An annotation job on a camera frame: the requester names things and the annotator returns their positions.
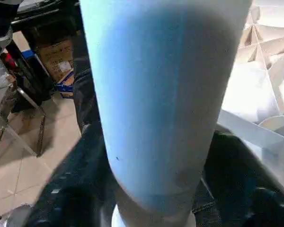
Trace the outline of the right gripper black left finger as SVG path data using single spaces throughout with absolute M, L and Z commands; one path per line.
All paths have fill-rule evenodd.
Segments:
M 28 227 L 109 227 L 115 195 L 102 127 L 90 125 L 55 168 L 27 220 Z

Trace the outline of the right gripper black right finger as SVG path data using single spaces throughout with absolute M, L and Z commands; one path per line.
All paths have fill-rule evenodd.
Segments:
M 284 189 L 239 138 L 216 132 L 194 215 L 198 227 L 284 227 Z

